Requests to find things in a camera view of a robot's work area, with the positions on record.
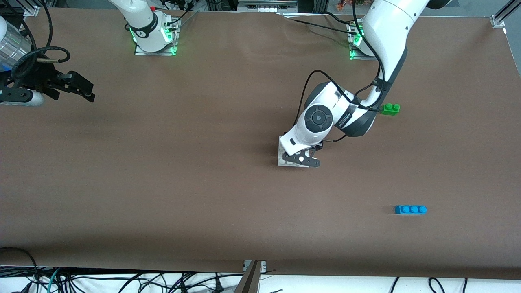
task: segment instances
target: white floor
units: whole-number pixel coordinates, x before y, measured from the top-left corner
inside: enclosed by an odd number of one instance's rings
[[[132,275],[96,275],[95,277],[131,277]],[[156,274],[144,275],[153,278]],[[215,276],[214,273],[200,273],[195,275],[188,284]],[[173,284],[180,274],[165,275],[169,285]],[[281,290],[281,293],[389,293],[394,277],[342,277],[342,276],[284,276],[284,275],[263,275],[261,277],[259,293],[272,293]],[[223,277],[221,284],[226,291],[233,290],[239,283],[240,277]],[[429,293],[431,292],[427,282],[428,278],[401,277],[396,284],[394,293]],[[439,278],[445,293],[460,293],[463,289],[463,279]],[[163,280],[158,278],[155,282],[163,284]],[[28,280],[24,277],[0,278],[0,293],[12,293],[22,290]],[[86,293],[111,293],[118,292],[124,280],[89,280],[80,279],[75,281]],[[434,289],[441,293],[434,283]],[[215,281],[206,283],[210,288],[215,288]],[[139,282],[134,281],[127,286],[122,293],[137,292]],[[30,293],[36,290],[33,286]],[[143,293],[161,293],[161,288],[150,286],[143,290]],[[197,287],[189,292],[206,293],[211,292],[205,287]],[[491,280],[491,279],[469,279],[467,293],[519,293],[521,292],[521,280]]]

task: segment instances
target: gray floor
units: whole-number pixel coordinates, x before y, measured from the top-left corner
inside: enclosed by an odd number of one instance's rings
[[[58,0],[62,7],[65,3],[72,8],[98,8],[110,9],[114,6],[107,0]],[[329,11],[337,11],[337,0],[330,0]],[[425,9],[423,15],[427,16],[485,16],[495,14],[507,0],[453,0],[447,7],[439,10]],[[521,9],[514,12],[505,22],[507,38],[516,61],[517,69],[521,70]]]

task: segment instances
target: brown table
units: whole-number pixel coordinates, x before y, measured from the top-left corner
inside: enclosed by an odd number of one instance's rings
[[[303,169],[277,166],[277,139],[307,75],[356,91],[376,72],[341,33],[200,13],[177,56],[145,57],[117,10],[51,13],[53,45],[72,54],[57,68],[97,97],[0,107],[2,246],[49,266],[521,277],[521,83],[488,19],[420,18],[386,100],[401,113]],[[43,45],[45,15],[29,25]]]

